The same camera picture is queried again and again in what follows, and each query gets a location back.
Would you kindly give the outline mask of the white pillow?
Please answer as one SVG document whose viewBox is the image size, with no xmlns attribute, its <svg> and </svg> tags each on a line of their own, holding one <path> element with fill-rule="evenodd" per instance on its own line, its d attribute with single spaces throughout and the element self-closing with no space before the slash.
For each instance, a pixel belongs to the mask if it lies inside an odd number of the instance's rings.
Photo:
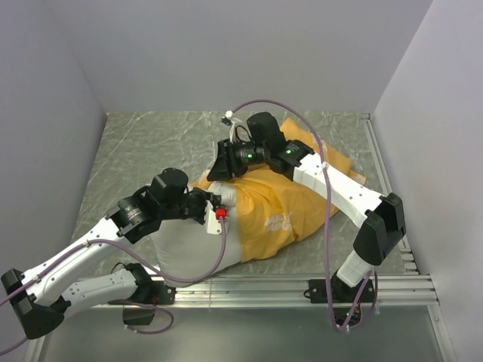
<svg viewBox="0 0 483 362">
<path fill-rule="evenodd" d="M 234 186 L 212 183 L 209 192 L 222 197 L 229 217 L 226 249 L 218 271 L 242 261 L 242 247 L 238 236 Z M 152 242 L 162 272 L 176 278 L 200 280 L 215 265 L 221 251 L 222 237 L 210 235 L 203 225 L 192 219 L 164 221 L 152 234 Z"/>
</svg>

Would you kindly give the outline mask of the yellow pillowcase with blue lining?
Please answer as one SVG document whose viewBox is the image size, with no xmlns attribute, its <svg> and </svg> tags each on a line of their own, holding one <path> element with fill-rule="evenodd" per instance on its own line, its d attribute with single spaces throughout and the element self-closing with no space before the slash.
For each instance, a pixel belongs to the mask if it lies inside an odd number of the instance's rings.
<svg viewBox="0 0 483 362">
<path fill-rule="evenodd" d="M 212 183 L 235 187 L 241 262 L 276 255 L 280 249 L 317 232 L 327 216 L 339 211 L 328 207 L 322 196 L 265 164 L 250 166 L 245 175 L 229 182 L 210 182 L 202 174 L 192 186 L 208 191 Z"/>
</svg>

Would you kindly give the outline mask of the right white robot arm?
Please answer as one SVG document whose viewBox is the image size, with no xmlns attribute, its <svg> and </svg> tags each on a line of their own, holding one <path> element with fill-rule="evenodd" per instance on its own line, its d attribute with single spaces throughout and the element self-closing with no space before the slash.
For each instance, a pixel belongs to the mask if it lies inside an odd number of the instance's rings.
<svg viewBox="0 0 483 362">
<path fill-rule="evenodd" d="M 358 184 L 326 161 L 323 142 L 314 149 L 301 137 L 285 135 L 268 112 L 252 115 L 247 126 L 251 136 L 248 141 L 230 137 L 218 142 L 208 181 L 239 179 L 249 167 L 265 164 L 344 213 L 358 227 L 358 234 L 352 252 L 332 276 L 331 283 L 337 299 L 351 300 L 358 294 L 363 278 L 381 265 L 405 236 L 402 199 L 395 193 L 384 196 Z"/>
</svg>

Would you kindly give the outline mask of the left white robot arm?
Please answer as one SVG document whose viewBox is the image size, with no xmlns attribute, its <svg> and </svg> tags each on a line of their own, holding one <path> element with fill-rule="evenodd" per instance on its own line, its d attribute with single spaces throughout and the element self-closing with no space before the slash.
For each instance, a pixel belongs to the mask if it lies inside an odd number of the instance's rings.
<svg viewBox="0 0 483 362">
<path fill-rule="evenodd" d="M 152 302 L 155 283 L 138 263 L 114 274 L 80 281 L 97 262 L 117 250 L 128 252 L 157 232 L 165 220 L 193 219 L 204 224 L 221 198 L 190 189 L 188 176 L 176 168 L 156 175 L 149 185 L 121 199 L 85 235 L 46 262 L 26 271 L 5 272 L 2 284 L 27 339 L 55 330 L 70 315 L 107 302 Z"/>
</svg>

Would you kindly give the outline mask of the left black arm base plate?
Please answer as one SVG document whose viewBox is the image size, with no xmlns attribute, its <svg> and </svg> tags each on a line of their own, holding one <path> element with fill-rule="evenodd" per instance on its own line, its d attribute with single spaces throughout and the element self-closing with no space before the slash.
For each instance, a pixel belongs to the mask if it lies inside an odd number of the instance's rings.
<svg viewBox="0 0 483 362">
<path fill-rule="evenodd" d="M 164 281 L 144 280 L 134 282 L 134 291 L 130 296 L 123 296 L 111 301 L 108 305 L 122 305 L 125 301 L 146 305 L 173 305 L 176 289 L 168 287 Z"/>
</svg>

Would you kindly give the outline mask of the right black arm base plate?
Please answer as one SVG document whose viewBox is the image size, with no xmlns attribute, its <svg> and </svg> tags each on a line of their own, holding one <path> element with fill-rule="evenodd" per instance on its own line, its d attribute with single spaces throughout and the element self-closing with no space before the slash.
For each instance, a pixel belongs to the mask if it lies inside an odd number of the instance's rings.
<svg viewBox="0 0 483 362">
<path fill-rule="evenodd" d="M 364 281 L 361 281 L 355 287 L 349 287 L 337 276 L 334 276 L 331 279 L 333 303 L 352 303 L 363 283 Z M 358 302 L 373 302 L 375 292 L 376 287 L 369 278 L 362 289 Z M 309 299 L 312 304 L 326 304 L 328 302 L 326 280 L 321 278 L 308 280 L 308 288 L 303 292 L 303 296 Z"/>
</svg>

